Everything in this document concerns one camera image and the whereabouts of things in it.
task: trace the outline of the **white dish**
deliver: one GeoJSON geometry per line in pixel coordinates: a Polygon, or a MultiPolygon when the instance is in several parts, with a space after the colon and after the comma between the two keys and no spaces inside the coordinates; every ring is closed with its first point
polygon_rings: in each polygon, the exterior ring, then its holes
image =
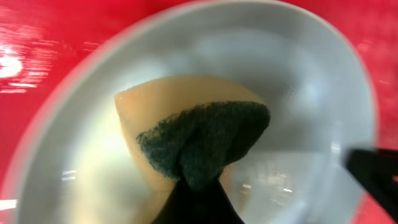
{"type": "Polygon", "coordinates": [[[364,68],[312,13],[242,0],[195,2],[146,19],[70,74],[8,172],[2,193],[19,194],[15,223],[131,223],[149,192],[129,158],[113,95],[175,74],[234,80],[270,108],[270,127],[232,169],[230,199],[247,224],[351,220],[361,188],[341,160],[375,137],[364,68]]]}

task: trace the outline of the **white plate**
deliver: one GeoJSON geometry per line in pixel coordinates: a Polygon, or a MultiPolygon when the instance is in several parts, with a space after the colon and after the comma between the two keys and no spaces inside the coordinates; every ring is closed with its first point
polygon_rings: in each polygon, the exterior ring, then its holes
{"type": "Polygon", "coordinates": [[[196,2],[146,19],[69,75],[8,173],[6,192],[12,176],[24,174],[15,222],[131,223],[150,192],[129,158],[113,95],[191,74],[234,80],[271,110],[270,127],[232,169],[231,201],[247,224],[350,221],[361,189],[341,160],[348,148],[374,142],[364,69],[319,17],[242,0],[196,2]]]}

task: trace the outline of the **sponge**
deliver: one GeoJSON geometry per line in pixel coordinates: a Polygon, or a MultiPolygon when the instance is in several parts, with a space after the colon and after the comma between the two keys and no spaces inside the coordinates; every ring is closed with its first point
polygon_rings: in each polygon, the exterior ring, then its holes
{"type": "Polygon", "coordinates": [[[201,190],[242,158],[270,121],[257,95],[214,77],[152,80],[118,93],[115,102],[130,150],[158,190],[182,178],[201,190]]]}

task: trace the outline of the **red background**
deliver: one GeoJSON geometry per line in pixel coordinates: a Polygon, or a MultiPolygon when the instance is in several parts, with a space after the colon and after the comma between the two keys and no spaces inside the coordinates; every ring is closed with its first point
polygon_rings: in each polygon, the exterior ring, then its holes
{"type": "MultiPolygon", "coordinates": [[[[0,183],[29,121],[73,67],[129,25],[182,2],[0,0],[0,183]]],[[[398,0],[287,2],[328,20],[353,43],[377,93],[377,145],[398,149],[398,0]]],[[[369,196],[354,222],[393,223],[369,196]]]]}

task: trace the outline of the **red tablecloth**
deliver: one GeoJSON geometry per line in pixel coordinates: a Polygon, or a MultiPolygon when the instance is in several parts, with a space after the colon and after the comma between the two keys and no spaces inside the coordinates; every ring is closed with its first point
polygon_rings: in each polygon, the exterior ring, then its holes
{"type": "MultiPolygon", "coordinates": [[[[0,183],[25,127],[73,67],[127,26],[182,2],[0,0],[0,183]]],[[[377,92],[378,146],[398,149],[398,1],[288,2],[330,21],[357,48],[377,92]]],[[[392,223],[369,196],[354,222],[392,223]]]]}

